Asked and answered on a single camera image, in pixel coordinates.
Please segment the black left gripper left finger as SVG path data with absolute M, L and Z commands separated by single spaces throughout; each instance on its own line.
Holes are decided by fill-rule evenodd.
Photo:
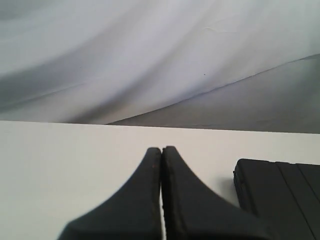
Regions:
M 59 239 L 159 240 L 160 161 L 160 149 L 148 148 L 127 182 L 101 205 L 70 221 Z

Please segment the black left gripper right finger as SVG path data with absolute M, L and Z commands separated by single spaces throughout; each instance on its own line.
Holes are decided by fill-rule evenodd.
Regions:
M 278 240 L 269 225 L 229 203 L 189 168 L 174 146 L 161 154 L 161 194 L 168 240 Z

